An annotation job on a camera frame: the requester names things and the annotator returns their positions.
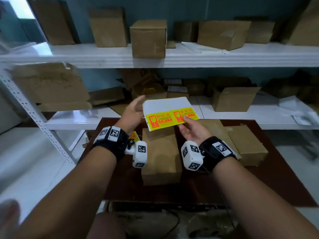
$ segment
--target hand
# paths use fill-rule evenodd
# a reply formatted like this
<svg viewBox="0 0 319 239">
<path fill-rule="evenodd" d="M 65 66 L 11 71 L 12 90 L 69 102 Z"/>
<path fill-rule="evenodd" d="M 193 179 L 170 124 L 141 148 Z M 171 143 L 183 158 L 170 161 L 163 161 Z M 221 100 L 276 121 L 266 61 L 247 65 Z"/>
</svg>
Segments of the hand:
<svg viewBox="0 0 319 239">
<path fill-rule="evenodd" d="M 132 134 L 134 129 L 140 123 L 143 118 L 143 102 L 145 96 L 140 96 L 134 99 L 123 112 L 120 120 L 115 124 L 115 126 L 124 130 L 129 136 Z"/>
<path fill-rule="evenodd" d="M 178 128 L 187 141 L 193 141 L 200 146 L 202 142 L 212 136 L 211 132 L 199 122 L 188 118 L 185 115 L 183 116 L 183 119 L 185 123 L 179 124 Z"/>
</svg>

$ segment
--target wrist strap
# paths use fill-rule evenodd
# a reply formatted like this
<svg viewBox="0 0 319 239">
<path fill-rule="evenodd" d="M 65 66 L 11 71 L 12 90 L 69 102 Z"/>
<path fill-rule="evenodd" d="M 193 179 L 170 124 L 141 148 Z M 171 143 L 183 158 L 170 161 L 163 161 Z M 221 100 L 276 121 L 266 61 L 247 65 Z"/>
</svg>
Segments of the wrist strap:
<svg viewBox="0 0 319 239">
<path fill-rule="evenodd" d="M 98 140 L 93 144 L 91 149 L 96 146 L 104 147 L 115 155 L 118 162 L 125 156 L 124 151 L 129 143 L 129 136 L 125 131 L 116 126 L 107 129 L 106 127 L 102 129 L 98 135 Z"/>
<path fill-rule="evenodd" d="M 203 165 L 208 171 L 212 171 L 214 167 L 226 157 L 237 159 L 237 154 L 224 141 L 215 136 L 202 142 L 199 149 L 204 156 Z"/>
</svg>

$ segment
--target wooden table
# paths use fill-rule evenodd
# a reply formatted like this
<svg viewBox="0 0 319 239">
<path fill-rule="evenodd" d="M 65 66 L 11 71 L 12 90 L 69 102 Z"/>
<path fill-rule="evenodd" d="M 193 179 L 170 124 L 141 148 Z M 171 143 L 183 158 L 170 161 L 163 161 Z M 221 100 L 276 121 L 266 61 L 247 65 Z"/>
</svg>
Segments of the wooden table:
<svg viewBox="0 0 319 239">
<path fill-rule="evenodd" d="M 80 160 L 89 152 L 94 139 L 102 128 L 114 125 L 118 119 L 101 119 Z M 318 206 L 255 120 L 221 120 L 221 122 L 224 126 L 246 124 L 268 150 L 268 156 L 260 166 L 247 167 L 251 173 L 293 206 Z M 146 122 L 143 121 L 135 131 L 138 135 L 142 135 L 142 129 L 146 127 Z M 175 126 L 175 133 L 180 149 L 185 139 L 177 126 Z M 193 172 L 186 170 L 183 166 L 179 184 L 143 186 L 141 169 L 132 166 L 132 156 L 129 155 L 126 155 L 116 165 L 104 199 L 110 201 L 224 205 L 216 184 L 207 172 Z"/>
</svg>

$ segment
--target shelf board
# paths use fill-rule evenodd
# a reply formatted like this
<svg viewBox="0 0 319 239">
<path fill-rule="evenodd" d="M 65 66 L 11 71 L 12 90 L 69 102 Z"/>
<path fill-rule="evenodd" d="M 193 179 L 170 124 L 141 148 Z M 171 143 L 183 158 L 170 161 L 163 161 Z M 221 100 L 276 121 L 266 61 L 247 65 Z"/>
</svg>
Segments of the shelf board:
<svg viewBox="0 0 319 239">
<path fill-rule="evenodd" d="M 278 99 L 259 91 L 247 112 L 215 112 L 209 98 L 197 96 L 204 119 L 256 120 L 263 130 L 313 130 L 319 126 L 299 125 L 292 118 L 292 111 L 279 107 Z"/>
<path fill-rule="evenodd" d="M 201 109 L 195 96 L 189 97 L 189 102 L 200 119 L 203 119 Z M 94 130 L 101 118 L 119 118 L 119 114 L 107 106 L 97 106 L 92 110 L 57 112 L 46 126 L 50 130 Z"/>
<path fill-rule="evenodd" d="M 68 62 L 78 68 L 319 67 L 319 47 L 245 44 L 226 51 L 177 43 L 176 49 L 166 50 L 165 59 L 134 59 L 130 44 L 98 48 L 95 44 L 41 43 L 0 55 L 0 63 L 5 65 L 37 62 Z"/>
</svg>

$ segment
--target black wire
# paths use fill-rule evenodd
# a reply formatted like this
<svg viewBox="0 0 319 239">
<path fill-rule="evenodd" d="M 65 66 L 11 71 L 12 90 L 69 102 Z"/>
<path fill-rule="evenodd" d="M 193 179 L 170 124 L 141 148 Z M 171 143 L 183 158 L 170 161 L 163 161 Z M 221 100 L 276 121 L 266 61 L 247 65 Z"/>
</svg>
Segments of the black wire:
<svg viewBox="0 0 319 239">
<path fill-rule="evenodd" d="M 173 230 L 175 230 L 175 228 L 178 226 L 178 224 L 180 223 L 180 219 L 179 219 L 179 216 L 177 213 L 173 212 L 173 211 L 169 211 L 169 210 L 166 210 L 168 213 L 171 213 L 173 216 L 176 216 L 177 217 L 177 223 L 176 225 L 174 225 L 172 227 L 172 229 L 170 229 L 164 236 L 160 237 L 160 239 L 163 239 L 165 237 L 167 237 Z"/>
<path fill-rule="evenodd" d="M 211 176 L 211 174 L 208 172 L 208 170 L 202 165 L 202 167 L 207 171 L 207 173 Z M 236 232 L 236 235 L 237 235 L 237 237 L 238 238 L 240 238 L 239 236 L 238 236 L 238 234 L 237 234 L 237 231 L 235 230 L 235 225 L 234 225 L 234 223 L 233 223 L 233 220 L 232 220 L 232 218 L 230 217 L 230 214 L 229 214 L 229 211 L 228 211 L 228 205 L 227 205 L 227 203 L 226 203 L 226 201 L 225 201 L 225 198 L 224 198 L 224 196 L 223 196 L 223 193 L 221 192 L 221 190 L 218 188 L 218 186 L 217 186 L 217 189 L 218 189 L 218 191 L 219 191 L 219 193 L 220 193 L 220 195 L 221 195 L 221 198 L 223 199 L 223 202 L 224 202 L 224 206 L 226 207 L 226 212 L 227 212 L 227 216 L 228 216 L 228 218 L 229 218 L 229 220 L 230 220 L 230 223 L 232 224 L 232 227 L 233 227 L 233 229 L 234 229 L 234 231 Z"/>
</svg>

